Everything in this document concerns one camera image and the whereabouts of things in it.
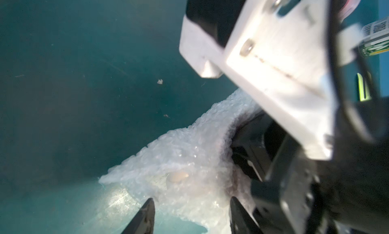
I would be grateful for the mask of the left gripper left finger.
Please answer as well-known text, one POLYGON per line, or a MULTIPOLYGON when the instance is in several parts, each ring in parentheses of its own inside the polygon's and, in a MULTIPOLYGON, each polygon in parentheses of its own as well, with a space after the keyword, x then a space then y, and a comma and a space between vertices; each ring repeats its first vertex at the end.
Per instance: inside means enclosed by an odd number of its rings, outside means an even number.
POLYGON ((153 234, 155 212, 154 200, 147 199, 121 234, 153 234))

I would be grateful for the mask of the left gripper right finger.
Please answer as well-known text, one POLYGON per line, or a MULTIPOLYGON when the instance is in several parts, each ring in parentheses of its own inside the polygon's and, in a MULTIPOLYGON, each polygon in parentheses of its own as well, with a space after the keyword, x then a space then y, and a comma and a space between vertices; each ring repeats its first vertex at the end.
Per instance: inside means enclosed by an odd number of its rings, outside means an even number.
POLYGON ((263 234, 235 196, 230 200, 230 227, 232 234, 263 234))

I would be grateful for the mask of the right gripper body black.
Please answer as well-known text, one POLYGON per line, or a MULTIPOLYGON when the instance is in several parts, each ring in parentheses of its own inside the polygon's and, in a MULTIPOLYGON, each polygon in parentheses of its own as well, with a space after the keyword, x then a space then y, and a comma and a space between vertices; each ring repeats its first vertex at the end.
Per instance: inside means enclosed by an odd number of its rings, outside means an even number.
POLYGON ((233 160, 250 178, 263 234, 386 234, 389 141, 362 142, 336 115, 332 159, 310 160, 269 115, 239 126, 233 160))

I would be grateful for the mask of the bubble wrap sheet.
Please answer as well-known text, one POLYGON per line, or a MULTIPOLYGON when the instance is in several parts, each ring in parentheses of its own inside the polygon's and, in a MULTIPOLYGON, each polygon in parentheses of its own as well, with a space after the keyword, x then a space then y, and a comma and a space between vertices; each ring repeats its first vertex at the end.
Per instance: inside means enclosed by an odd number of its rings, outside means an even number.
POLYGON ((158 210, 201 225, 210 234, 229 234, 231 198, 247 211, 255 207, 251 180, 233 162, 232 139, 239 126, 260 112, 237 89, 192 125, 161 135, 110 168, 99 182, 123 185, 138 202, 152 198, 158 210))

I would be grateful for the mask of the white tape dispenser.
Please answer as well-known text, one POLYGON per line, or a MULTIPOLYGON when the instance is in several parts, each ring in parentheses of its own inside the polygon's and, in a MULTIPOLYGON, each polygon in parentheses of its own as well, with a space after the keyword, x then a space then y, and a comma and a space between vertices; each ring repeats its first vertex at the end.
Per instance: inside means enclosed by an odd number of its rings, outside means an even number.
POLYGON ((337 12, 339 20, 342 22, 347 18, 359 5, 361 0, 338 0, 337 12))

